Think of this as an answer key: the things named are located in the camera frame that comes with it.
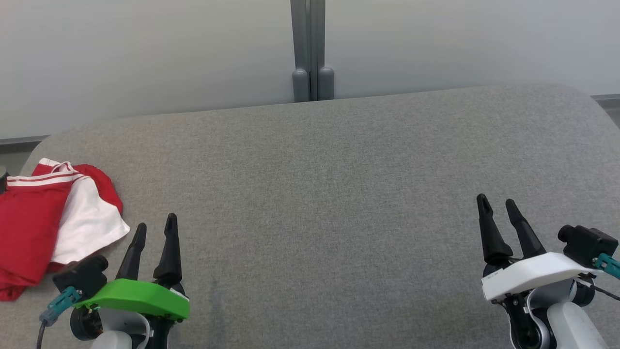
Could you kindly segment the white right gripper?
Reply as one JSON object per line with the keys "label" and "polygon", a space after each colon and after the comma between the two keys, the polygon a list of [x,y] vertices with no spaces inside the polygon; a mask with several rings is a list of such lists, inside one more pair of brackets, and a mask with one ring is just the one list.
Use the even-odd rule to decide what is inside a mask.
{"label": "white right gripper", "polygon": [[[477,196],[479,230],[483,260],[487,265],[501,267],[509,263],[513,250],[505,243],[494,221],[494,211],[485,194]],[[593,267],[584,267],[568,256],[547,253],[533,228],[513,199],[507,199],[506,210],[516,230],[523,260],[499,269],[482,278],[482,291],[487,301],[502,301],[507,294],[519,294],[537,287],[569,280],[580,274],[602,274]]]}

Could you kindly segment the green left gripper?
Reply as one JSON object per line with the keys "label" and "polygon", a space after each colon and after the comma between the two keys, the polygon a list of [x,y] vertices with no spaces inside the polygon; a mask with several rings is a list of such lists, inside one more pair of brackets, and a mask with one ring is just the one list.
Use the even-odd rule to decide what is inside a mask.
{"label": "green left gripper", "polygon": [[189,298],[175,289],[182,281],[179,228],[177,216],[168,215],[164,228],[165,243],[159,264],[154,270],[155,283],[137,281],[141,253],[145,247],[147,226],[140,223],[126,250],[116,279],[106,283],[94,296],[75,303],[75,308],[109,308],[136,312],[169,320],[186,320],[190,315]]}

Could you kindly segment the red white basketball jersey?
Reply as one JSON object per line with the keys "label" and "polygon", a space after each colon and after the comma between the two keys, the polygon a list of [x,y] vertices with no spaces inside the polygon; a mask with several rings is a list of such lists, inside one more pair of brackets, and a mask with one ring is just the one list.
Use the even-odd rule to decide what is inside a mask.
{"label": "red white basketball jersey", "polygon": [[74,165],[40,159],[30,176],[8,176],[0,195],[0,302],[17,300],[58,271],[130,232]]}

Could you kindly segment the red shorts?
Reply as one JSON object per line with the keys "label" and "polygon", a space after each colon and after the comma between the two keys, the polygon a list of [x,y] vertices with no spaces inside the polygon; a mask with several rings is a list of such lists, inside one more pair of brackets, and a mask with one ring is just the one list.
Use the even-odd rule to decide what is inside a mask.
{"label": "red shorts", "polygon": [[106,173],[93,165],[87,164],[75,165],[74,168],[77,172],[90,176],[96,185],[99,197],[106,201],[106,203],[114,205],[118,209],[119,214],[123,215],[124,205],[111,178]]}

